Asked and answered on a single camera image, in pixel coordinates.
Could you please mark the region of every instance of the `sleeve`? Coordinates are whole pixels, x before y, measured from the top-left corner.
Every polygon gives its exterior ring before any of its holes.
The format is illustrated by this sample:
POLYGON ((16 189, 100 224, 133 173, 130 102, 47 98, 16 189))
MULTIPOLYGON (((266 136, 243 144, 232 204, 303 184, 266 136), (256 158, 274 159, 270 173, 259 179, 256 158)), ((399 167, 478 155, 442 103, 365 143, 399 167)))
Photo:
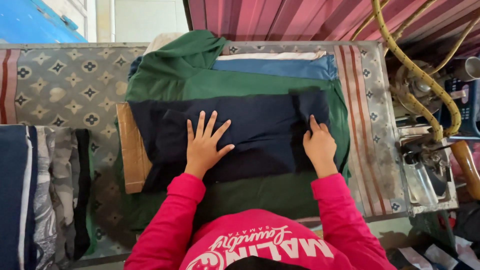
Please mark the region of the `sleeve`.
POLYGON ((396 269, 378 239, 370 233, 341 174, 313 181, 312 190, 318 201, 326 242, 345 254, 359 270, 396 269))
POLYGON ((205 185, 183 173, 167 188, 167 199, 133 247, 124 269, 178 269, 192 234, 192 221, 205 185))

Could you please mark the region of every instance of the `striped border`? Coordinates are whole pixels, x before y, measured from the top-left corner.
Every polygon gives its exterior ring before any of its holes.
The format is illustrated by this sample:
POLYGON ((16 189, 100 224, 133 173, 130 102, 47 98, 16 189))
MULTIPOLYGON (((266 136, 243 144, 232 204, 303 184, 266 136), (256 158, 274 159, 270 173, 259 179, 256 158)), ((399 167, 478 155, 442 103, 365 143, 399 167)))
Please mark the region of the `striped border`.
POLYGON ((19 49, 0 50, 0 123, 16 124, 15 92, 17 90, 17 60, 19 49))
POLYGON ((384 190, 373 144, 360 52, 355 46, 334 46, 334 50, 349 115, 351 143, 348 168, 352 173, 349 183, 358 187, 358 191, 352 190, 352 195, 357 199, 360 197, 366 217, 391 214, 390 198, 384 190))

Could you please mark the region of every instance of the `blue wall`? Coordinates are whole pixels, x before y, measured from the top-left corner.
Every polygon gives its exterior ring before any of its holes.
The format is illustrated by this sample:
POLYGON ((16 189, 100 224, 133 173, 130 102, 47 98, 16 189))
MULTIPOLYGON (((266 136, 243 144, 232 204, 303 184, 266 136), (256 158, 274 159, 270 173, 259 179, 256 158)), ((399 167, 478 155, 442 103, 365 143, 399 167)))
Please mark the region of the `blue wall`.
POLYGON ((71 28, 40 0, 0 0, 2 43, 87 42, 71 28))

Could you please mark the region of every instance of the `finger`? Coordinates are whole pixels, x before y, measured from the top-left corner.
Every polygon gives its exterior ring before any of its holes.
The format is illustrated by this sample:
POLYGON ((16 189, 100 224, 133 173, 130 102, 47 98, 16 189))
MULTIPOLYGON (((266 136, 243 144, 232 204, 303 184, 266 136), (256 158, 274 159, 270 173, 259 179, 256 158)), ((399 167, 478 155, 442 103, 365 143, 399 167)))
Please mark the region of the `finger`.
POLYGON ((321 123, 321 124, 320 124, 320 129, 323 130, 323 131, 325 131, 325 132, 327 132, 327 133, 329 133, 329 132, 328 132, 328 127, 327 127, 327 125, 324 124, 324 123, 321 123))
POLYGON ((313 116, 313 114, 310 115, 310 128, 312 129, 312 132, 320 130, 320 127, 317 124, 317 121, 315 120, 315 117, 313 116))
POLYGON ((308 143, 308 141, 310 141, 310 138, 310 130, 307 130, 307 132, 305 132, 305 134, 303 135, 303 144, 308 143))
POLYGON ((230 152, 233 148, 235 148, 235 145, 227 145, 224 148, 220 149, 220 151, 218 152, 218 155, 220 156, 220 158, 222 158, 224 155, 230 152))
POLYGON ((192 142, 195 137, 193 136, 193 128, 192 128, 192 122, 190 119, 187 120, 187 136, 188 136, 188 142, 192 142))
POLYGON ((218 140, 223 136, 223 133, 225 133, 225 131, 228 129, 228 127, 230 126, 231 123, 232 123, 231 120, 227 120, 225 123, 223 123, 223 125, 221 127, 219 127, 215 131, 215 133, 212 136, 212 139, 215 143, 217 143, 218 140))
POLYGON ((216 120, 216 110, 212 112, 212 116, 210 116, 210 120, 208 120, 207 127, 205 128, 204 136, 208 136, 209 138, 212 136, 213 125, 215 124, 216 120))
POLYGON ((200 117, 198 118, 197 133, 195 138, 201 138, 204 135, 204 123, 205 123, 205 112, 200 112, 200 117))

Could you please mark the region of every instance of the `patterned tablecloth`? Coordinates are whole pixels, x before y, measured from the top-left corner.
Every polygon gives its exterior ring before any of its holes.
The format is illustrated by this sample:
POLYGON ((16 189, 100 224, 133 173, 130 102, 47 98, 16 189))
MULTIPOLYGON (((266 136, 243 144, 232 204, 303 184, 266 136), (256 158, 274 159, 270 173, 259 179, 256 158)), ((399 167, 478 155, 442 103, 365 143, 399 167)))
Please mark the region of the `patterned tablecloth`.
MULTIPOLYGON (((119 150, 115 103, 124 101, 130 63, 144 43, 1 45, 1 123, 70 126, 92 132, 97 251, 129 252, 135 235, 119 209, 112 165, 119 150)), ((349 187, 366 217, 406 211, 395 141, 398 134, 379 44, 363 42, 232 42, 224 54, 334 54, 350 114, 349 187)))

